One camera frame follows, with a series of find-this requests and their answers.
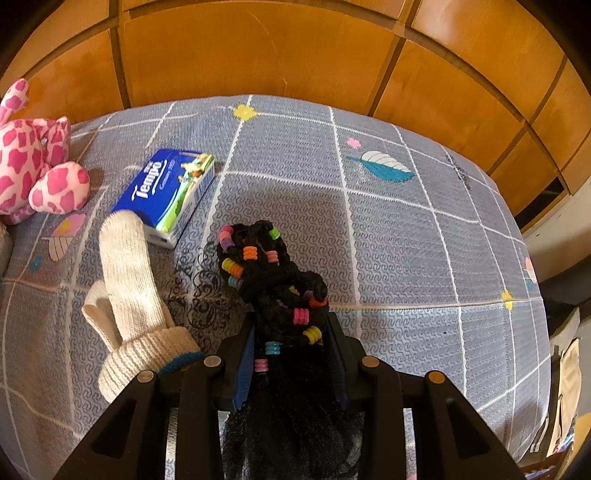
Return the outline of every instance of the grid pattern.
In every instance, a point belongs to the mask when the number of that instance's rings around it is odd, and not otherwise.
[[[233,116],[240,103],[257,116]],[[0,443],[23,474],[51,477],[106,407],[96,386],[106,349],[80,308],[102,276],[100,224],[161,147],[216,156],[213,185],[175,251],[149,247],[159,292],[205,352],[238,330],[245,311],[216,274],[215,233],[226,223],[269,218],[294,260],[327,281],[346,333],[402,371],[444,371],[510,453],[525,452],[547,410],[550,347],[539,290],[527,288],[525,244],[492,180],[402,128],[251,95],[165,103],[77,125],[71,157],[90,171],[93,196],[66,256],[51,263],[41,240],[58,217],[35,215],[12,230],[16,247],[0,285]],[[414,177],[381,180],[356,160],[368,150],[396,158]],[[42,267],[32,271],[39,256]],[[505,289],[512,310],[501,299]],[[412,474],[412,429],[407,436]]]

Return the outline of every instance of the tempo tissue pack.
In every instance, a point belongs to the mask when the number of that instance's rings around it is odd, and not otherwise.
[[[213,155],[160,149],[112,212],[133,211],[144,223],[146,241],[172,249],[212,180]]]

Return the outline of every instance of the green hair bead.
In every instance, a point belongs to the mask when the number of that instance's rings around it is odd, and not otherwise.
[[[276,226],[274,226],[271,230],[269,230],[269,236],[273,240],[277,240],[281,236],[281,234],[279,233],[279,230],[277,230]]]

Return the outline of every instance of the colorful hair bead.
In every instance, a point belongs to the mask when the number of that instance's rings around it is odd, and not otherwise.
[[[242,255],[244,260],[256,260],[258,258],[256,247],[244,247],[242,249]]]
[[[269,371],[269,362],[266,358],[257,358],[255,359],[255,372],[268,372]]]
[[[265,252],[265,255],[267,256],[267,261],[269,263],[279,263],[279,257],[275,250],[269,250],[268,252]]]
[[[239,289],[240,287],[242,287],[242,284],[244,283],[244,280],[241,278],[236,278],[233,276],[230,276],[230,278],[228,278],[228,285],[230,285],[232,288],[235,289]]]
[[[234,246],[234,242],[232,240],[232,233],[229,232],[228,230],[224,230],[222,229],[222,231],[219,233],[219,235],[217,236],[217,240],[220,242],[220,245],[222,247],[222,250],[224,251],[224,253],[227,253],[228,249],[230,247]]]
[[[244,272],[244,267],[238,265],[231,258],[227,258],[222,262],[222,268],[227,271],[230,275],[236,278],[240,278]]]
[[[294,309],[294,325],[308,325],[310,311],[308,309]]]
[[[308,337],[310,345],[314,345],[318,340],[322,338],[322,332],[317,326],[314,325],[304,330],[304,335]]]
[[[314,296],[312,296],[312,298],[310,299],[310,301],[308,302],[308,304],[310,305],[311,308],[313,309],[317,309],[319,307],[324,307],[327,303],[329,302],[328,298],[325,298],[322,301],[318,301],[314,298]]]
[[[224,225],[220,230],[220,233],[222,232],[229,232],[230,235],[232,235],[234,233],[234,229],[230,225]]]
[[[234,247],[235,245],[231,238],[222,238],[222,240],[220,240],[220,246],[222,247],[223,252],[227,254],[229,248]]]
[[[271,236],[271,238],[273,240],[277,240],[281,234],[279,233],[279,230],[277,230],[277,227],[274,226],[271,230],[269,230],[269,235]]]
[[[265,343],[265,355],[279,355],[281,344],[279,342]]]

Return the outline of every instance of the yellow hair bead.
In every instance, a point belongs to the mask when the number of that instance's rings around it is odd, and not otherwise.
[[[308,337],[310,345],[314,345],[318,340],[322,338],[322,332],[316,326],[308,327],[306,330],[304,330],[304,335]]]
[[[227,258],[222,262],[222,268],[236,278],[240,278],[242,276],[242,272],[244,272],[244,267],[238,265],[231,258]]]

